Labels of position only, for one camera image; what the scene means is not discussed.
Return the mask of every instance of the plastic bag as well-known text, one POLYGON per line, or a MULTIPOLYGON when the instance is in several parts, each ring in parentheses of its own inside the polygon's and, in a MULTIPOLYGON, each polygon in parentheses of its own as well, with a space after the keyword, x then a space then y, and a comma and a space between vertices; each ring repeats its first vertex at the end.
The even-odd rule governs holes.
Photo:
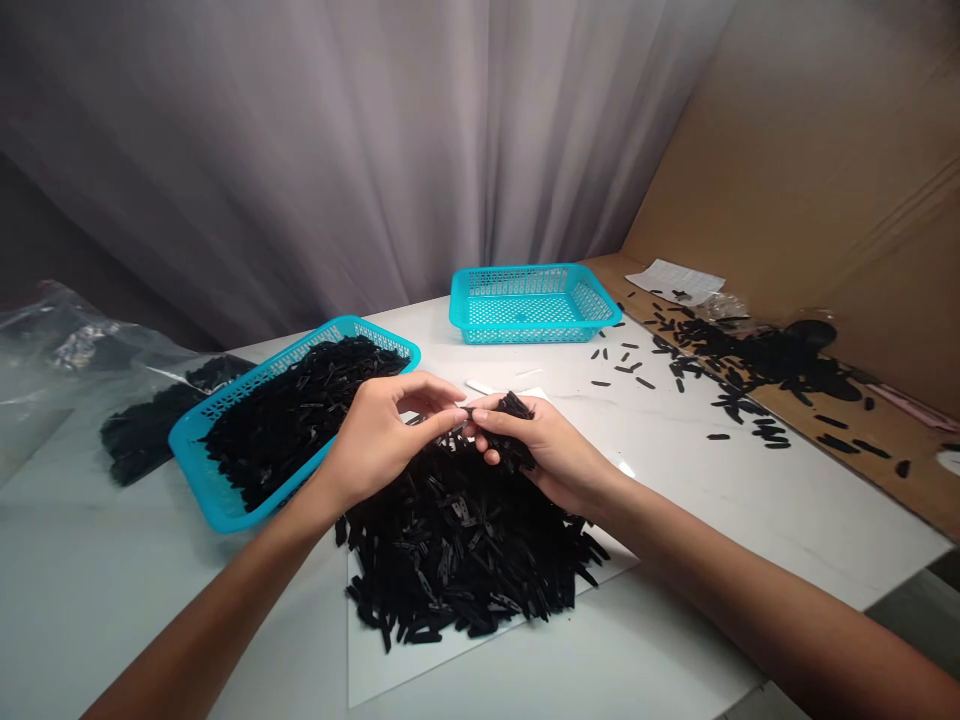
POLYGON ((121 486, 172 457, 167 435, 184 412, 254 367, 197 353, 155 330, 112 320, 47 281, 37 302, 0 313, 0 484, 59 422, 83 408, 121 486))

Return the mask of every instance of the teal plastic basket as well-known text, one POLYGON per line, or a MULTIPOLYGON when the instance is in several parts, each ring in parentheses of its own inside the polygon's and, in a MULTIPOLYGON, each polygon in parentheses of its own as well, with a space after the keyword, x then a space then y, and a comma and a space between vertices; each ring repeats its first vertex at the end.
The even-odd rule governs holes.
POLYGON ((622 317, 583 265, 465 268, 450 289, 450 322, 471 345, 587 342, 622 317))
POLYGON ((237 378, 187 411, 173 426, 169 437, 170 448, 183 469, 204 517, 214 530, 221 533, 238 532, 265 519, 320 466, 333 444, 333 439, 320 448, 309 462, 291 475, 259 507, 247 512, 240 491, 231 487, 227 478, 220 474, 219 464, 207 455, 206 444, 201 442, 201 438, 206 437, 224 410, 245 398, 258 385, 276 377, 299 361, 314 345, 324 340, 337 342, 346 336, 357 335, 366 335, 385 350, 393 350, 401 357, 410 358, 403 373, 410 372, 420 363, 420 348, 409 340, 404 340, 362 318, 344 315, 317 328, 286 350, 237 378))

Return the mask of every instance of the right hand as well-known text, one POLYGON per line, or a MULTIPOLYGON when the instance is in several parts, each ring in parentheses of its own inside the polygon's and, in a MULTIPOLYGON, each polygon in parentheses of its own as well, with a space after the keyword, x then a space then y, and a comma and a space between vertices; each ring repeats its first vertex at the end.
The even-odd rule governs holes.
POLYGON ((520 399, 533 411, 533 420, 521 420, 495 412, 503 393, 474 400, 473 420, 463 434, 476 438, 477 450, 490 465, 500 462, 500 453, 490 447, 483 430, 510 435, 524 443, 537 461, 524 474, 555 504, 586 518, 594 516, 599 501, 619 473, 600 451, 581 435, 549 402, 537 397, 520 399))

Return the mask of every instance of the cardboard wall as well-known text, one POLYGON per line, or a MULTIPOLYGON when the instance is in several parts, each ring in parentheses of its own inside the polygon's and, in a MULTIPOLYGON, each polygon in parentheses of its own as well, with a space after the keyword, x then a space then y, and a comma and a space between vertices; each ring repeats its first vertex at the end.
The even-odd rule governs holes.
POLYGON ((622 253, 960 416, 960 5, 739 0, 622 253))

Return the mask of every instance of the cardboard panel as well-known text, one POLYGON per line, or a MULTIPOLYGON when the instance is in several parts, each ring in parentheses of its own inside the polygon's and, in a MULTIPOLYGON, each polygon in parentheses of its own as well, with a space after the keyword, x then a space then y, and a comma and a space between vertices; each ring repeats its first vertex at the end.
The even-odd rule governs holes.
POLYGON ((740 0, 623 254, 722 275, 769 322, 827 308, 832 354, 960 416, 958 17, 740 0))
MULTIPOLYGON (((640 272, 645 265, 623 254, 591 258, 584 260, 583 264, 593 270, 610 296, 637 321, 653 319, 654 300, 663 306, 672 304, 624 279, 624 275, 640 272), (628 297, 630 293, 634 293, 633 297, 628 297)), ((661 334, 661 337, 673 342, 670 333, 661 334)), ((859 387, 865 396, 875 398, 874 410, 867 411, 861 402, 844 402, 822 393, 810 395, 814 402, 811 408, 801 404, 792 393, 774 385, 757 388, 750 396, 821 450, 870 480, 953 542, 960 543, 960 477, 944 469, 936 459, 942 444, 960 443, 960 435, 931 430, 872 393, 869 387, 859 387), (818 413, 846 423, 849 430, 825 425, 814 417, 818 413), (847 441, 852 438, 865 440, 893 457, 884 459, 866 452, 858 455, 837 452, 816 442, 815 438, 824 432, 847 441), (899 460, 911 461, 907 478, 901 478, 895 471, 899 460)))

